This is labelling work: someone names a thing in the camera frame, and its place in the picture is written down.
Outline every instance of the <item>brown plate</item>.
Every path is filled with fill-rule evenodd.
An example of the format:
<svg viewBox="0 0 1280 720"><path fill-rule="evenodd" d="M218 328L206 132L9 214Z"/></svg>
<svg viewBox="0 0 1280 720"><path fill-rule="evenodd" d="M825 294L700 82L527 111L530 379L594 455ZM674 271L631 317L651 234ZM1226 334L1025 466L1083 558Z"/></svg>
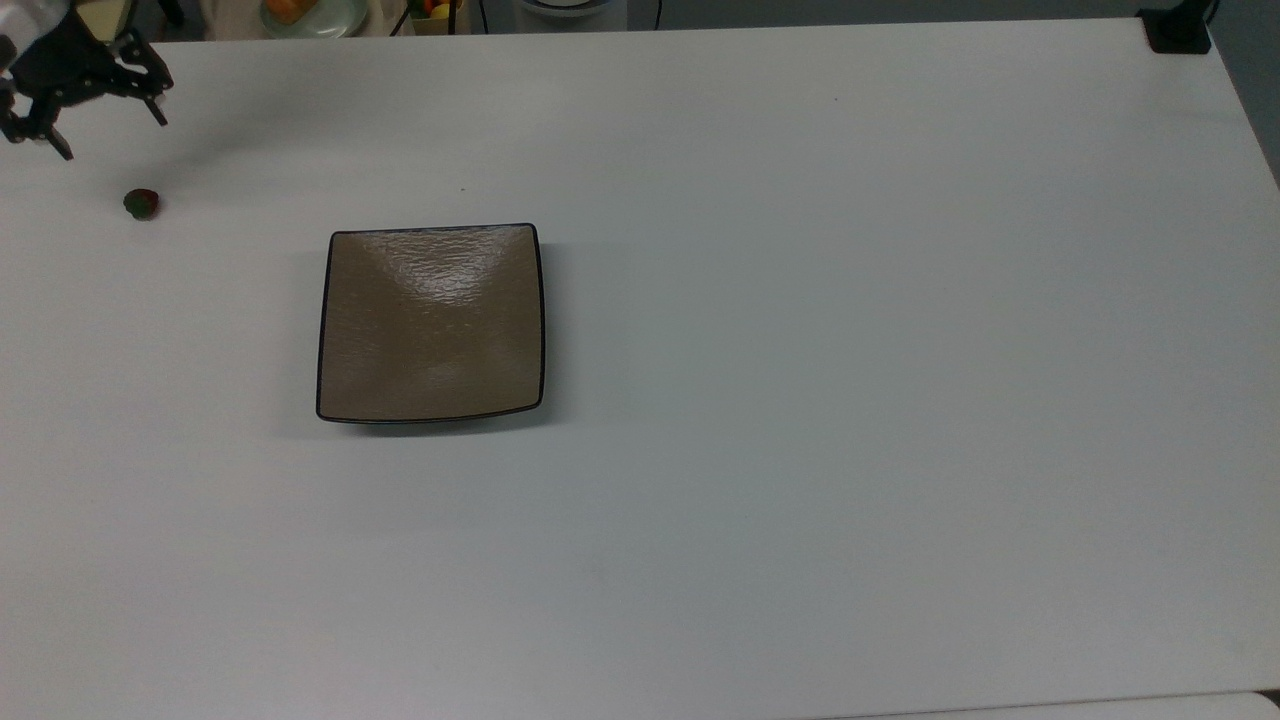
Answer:
<svg viewBox="0 0 1280 720"><path fill-rule="evenodd" d="M316 414L430 423L531 410L543 325L534 225L334 233Z"/></svg>

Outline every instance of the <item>square plate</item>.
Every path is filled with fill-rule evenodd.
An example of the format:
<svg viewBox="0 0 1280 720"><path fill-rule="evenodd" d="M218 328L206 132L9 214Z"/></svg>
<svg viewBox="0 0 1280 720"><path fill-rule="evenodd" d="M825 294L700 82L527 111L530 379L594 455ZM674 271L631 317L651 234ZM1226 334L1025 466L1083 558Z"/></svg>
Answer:
<svg viewBox="0 0 1280 720"><path fill-rule="evenodd" d="M334 233L316 414L431 423L531 410L544 334L534 225Z"/></svg>

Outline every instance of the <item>cable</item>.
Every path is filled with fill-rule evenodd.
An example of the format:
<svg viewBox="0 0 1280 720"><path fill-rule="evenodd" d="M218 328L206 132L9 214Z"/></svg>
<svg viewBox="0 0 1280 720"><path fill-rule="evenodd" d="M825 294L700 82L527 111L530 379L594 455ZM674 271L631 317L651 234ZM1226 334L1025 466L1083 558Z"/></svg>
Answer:
<svg viewBox="0 0 1280 720"><path fill-rule="evenodd" d="M404 3L404 12L401 13L401 19L396 20L396 28L392 29L392 37L396 37L397 35L399 35L399 28L401 28L401 26L404 24L404 20L408 19L408 9L412 8L412 6L413 6L413 0L406 0L406 3Z"/></svg>

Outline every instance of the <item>strawberry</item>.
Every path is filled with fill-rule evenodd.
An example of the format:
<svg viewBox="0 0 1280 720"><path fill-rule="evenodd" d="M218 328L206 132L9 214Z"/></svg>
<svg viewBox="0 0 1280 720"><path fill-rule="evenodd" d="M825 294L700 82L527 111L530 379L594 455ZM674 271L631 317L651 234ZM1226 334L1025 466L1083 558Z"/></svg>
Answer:
<svg viewBox="0 0 1280 720"><path fill-rule="evenodd" d="M136 220L150 220L156 217L160 210L160 195L154 190L146 190L142 187L131 190L124 196L124 209L133 215Z"/></svg>

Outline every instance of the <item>black mount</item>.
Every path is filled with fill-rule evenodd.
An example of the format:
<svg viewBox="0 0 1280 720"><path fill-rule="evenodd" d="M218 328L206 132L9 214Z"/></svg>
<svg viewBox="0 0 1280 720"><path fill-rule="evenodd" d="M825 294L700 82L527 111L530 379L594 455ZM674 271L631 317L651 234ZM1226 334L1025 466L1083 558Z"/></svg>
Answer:
<svg viewBox="0 0 1280 720"><path fill-rule="evenodd" d="M1171 10L1138 10L1147 28L1147 42L1166 55L1206 55L1213 44L1208 38L1204 12L1213 0L1183 0Z"/></svg>
<svg viewBox="0 0 1280 720"><path fill-rule="evenodd" d="M156 99L173 87L173 77L160 55L132 27L114 42L104 44L72 10L56 28L33 42L9 72L13 81L0 78L0 132L9 142L46 140L70 160L70 146L54 128L58 114L63 108L102 95L142 100L157 123L168 124ZM31 97L26 118L13 111L14 91Z"/></svg>

